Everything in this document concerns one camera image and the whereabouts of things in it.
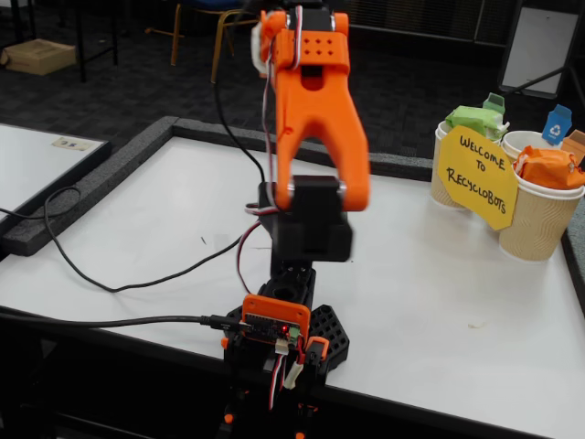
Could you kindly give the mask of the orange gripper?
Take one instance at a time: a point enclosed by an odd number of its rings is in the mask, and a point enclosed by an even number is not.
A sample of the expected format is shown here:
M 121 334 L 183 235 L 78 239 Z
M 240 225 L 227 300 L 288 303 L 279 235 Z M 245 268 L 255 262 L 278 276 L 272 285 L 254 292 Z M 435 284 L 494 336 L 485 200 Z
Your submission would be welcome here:
M 271 44 L 269 35 L 264 32 L 264 23 L 274 14 L 273 11 L 261 11 L 261 18 L 250 33 L 250 54 L 254 68 L 260 77 L 268 76 L 268 50 Z

